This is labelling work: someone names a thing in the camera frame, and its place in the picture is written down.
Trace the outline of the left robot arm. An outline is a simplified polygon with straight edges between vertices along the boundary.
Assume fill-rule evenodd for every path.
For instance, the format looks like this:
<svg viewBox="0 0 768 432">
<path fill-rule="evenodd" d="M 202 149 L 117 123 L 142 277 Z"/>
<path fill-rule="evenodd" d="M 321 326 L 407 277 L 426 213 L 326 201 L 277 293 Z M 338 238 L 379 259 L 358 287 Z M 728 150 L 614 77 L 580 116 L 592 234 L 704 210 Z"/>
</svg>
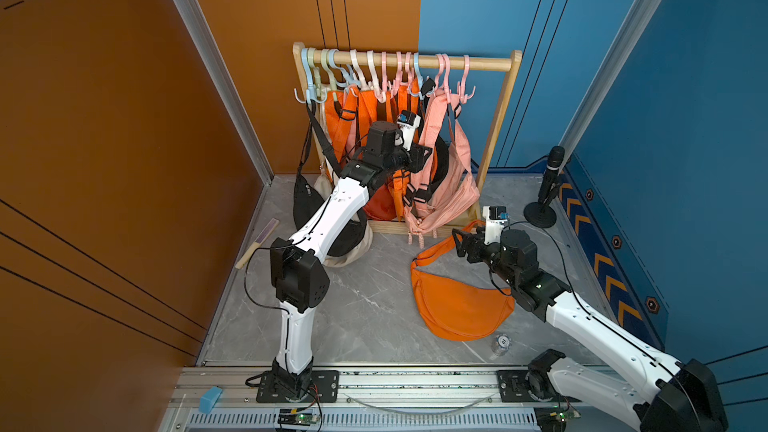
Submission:
<svg viewBox="0 0 768 432">
<path fill-rule="evenodd" d="M 395 172 L 422 171 L 432 153 L 427 146 L 407 141 L 400 126 L 375 122 L 367 145 L 344 167 L 339 166 L 334 153 L 330 154 L 338 182 L 319 210 L 289 239 L 277 239 L 269 247 L 271 284 L 282 319 L 270 376 L 277 390 L 289 399 L 298 401 L 311 390 L 314 315 L 330 286 L 323 262 L 331 246 Z"/>
</svg>

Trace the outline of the pink rectangular waist bag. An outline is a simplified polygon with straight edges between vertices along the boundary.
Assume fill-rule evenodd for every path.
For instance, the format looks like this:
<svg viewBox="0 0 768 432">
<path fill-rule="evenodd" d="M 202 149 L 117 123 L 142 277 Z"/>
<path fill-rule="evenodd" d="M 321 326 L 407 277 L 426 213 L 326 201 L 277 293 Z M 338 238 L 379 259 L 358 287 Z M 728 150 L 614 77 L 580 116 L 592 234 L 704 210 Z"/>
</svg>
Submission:
<svg viewBox="0 0 768 432">
<path fill-rule="evenodd" d="M 457 94 L 451 91 L 450 88 L 442 87 L 436 90 L 432 97 L 436 93 L 448 94 L 449 92 L 452 94 Z M 451 144 L 452 136 L 454 133 L 454 122 L 455 120 L 458 120 L 462 110 L 462 102 L 460 96 L 459 100 L 460 106 L 457 108 L 456 112 L 452 110 L 451 106 L 448 106 L 448 112 L 444 118 L 440 134 L 437 138 L 435 146 L 432 148 L 434 150 L 433 155 L 427 161 L 426 167 L 422 171 L 413 173 L 411 175 L 410 183 L 406 191 L 404 218 L 409 228 L 409 235 L 417 237 L 420 244 L 424 243 L 424 238 L 428 235 L 417 234 L 412 231 L 412 226 L 415 224 L 416 219 L 418 218 L 415 203 L 418 203 L 419 205 L 426 204 L 430 200 L 436 188 L 446 177 L 448 170 L 448 147 Z M 420 136 L 423 134 L 423 129 L 419 134 L 419 145 L 421 145 Z"/>
</svg>

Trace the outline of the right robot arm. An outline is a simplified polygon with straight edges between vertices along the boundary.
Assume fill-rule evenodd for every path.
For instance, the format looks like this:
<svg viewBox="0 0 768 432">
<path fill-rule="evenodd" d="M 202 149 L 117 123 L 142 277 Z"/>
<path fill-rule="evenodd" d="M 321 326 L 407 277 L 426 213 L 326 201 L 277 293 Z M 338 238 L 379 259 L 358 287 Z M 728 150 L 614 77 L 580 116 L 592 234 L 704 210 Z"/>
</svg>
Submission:
<svg viewBox="0 0 768 432">
<path fill-rule="evenodd" d="M 542 401 L 574 398 L 635 431 L 725 431 L 729 421 L 710 368 L 682 363 L 635 337 L 590 306 L 572 286 L 540 268 L 537 246 L 523 230 L 505 227 L 495 242 L 482 231 L 455 229 L 458 256 L 487 265 L 508 296 L 561 330 L 613 370 L 591 370 L 548 349 L 528 365 L 529 394 Z"/>
</svg>

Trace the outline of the orange crescent sling bag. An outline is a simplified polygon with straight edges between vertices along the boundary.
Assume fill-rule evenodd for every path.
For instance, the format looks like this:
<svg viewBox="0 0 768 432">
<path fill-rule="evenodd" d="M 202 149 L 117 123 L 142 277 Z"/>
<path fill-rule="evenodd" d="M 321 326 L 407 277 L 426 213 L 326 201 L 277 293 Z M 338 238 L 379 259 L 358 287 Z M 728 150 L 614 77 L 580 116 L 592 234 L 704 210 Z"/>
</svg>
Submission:
<svg viewBox="0 0 768 432">
<path fill-rule="evenodd" d="M 515 300 L 505 289 L 483 289 L 423 271 L 456 249 L 446 238 L 422 250 L 410 264 L 411 288 L 418 312 L 437 337 L 457 342 L 486 338 L 509 318 Z"/>
</svg>

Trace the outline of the pink crescent sling bag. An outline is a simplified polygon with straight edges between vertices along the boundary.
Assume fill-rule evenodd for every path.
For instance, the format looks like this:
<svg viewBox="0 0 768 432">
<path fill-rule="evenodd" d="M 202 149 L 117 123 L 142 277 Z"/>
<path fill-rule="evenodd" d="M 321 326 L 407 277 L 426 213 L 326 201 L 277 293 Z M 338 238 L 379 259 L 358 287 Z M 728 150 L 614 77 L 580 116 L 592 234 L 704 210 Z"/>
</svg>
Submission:
<svg viewBox="0 0 768 432">
<path fill-rule="evenodd" d="M 421 145 L 429 148 L 435 146 L 448 106 L 454 112 L 457 111 L 460 106 L 457 94 L 436 93 L 429 101 L 426 123 L 420 136 Z M 471 147 L 458 120 L 454 122 L 448 151 L 446 177 L 426 204 L 415 203 L 418 218 L 412 226 L 414 233 L 432 233 L 457 218 L 479 199 L 480 192 L 471 171 Z"/>
</svg>

